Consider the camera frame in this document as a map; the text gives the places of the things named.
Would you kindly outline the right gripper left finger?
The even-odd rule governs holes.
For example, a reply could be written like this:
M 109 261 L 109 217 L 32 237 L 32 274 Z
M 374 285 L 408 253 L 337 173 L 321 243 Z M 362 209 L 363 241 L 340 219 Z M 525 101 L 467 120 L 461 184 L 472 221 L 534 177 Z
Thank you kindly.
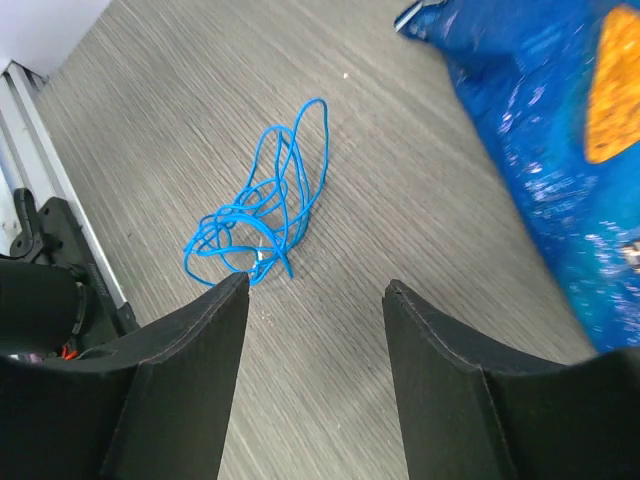
M 1 361 L 5 479 L 214 479 L 243 349 L 249 280 L 74 360 Z

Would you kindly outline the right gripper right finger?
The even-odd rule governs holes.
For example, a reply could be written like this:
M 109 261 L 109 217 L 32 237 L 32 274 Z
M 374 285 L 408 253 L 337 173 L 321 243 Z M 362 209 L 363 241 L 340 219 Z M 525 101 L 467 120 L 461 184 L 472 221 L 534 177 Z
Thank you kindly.
M 635 479 L 639 352 L 563 365 L 498 342 L 401 281 L 385 332 L 413 479 Z

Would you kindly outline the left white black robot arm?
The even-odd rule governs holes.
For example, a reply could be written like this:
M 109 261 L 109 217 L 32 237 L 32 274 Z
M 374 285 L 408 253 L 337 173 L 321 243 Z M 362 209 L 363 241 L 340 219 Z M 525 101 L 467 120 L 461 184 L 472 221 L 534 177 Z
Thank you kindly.
M 1 256 L 1 353 L 71 359 L 137 330 L 69 203 L 52 197 L 38 209 L 27 188 L 13 201 L 21 231 Z

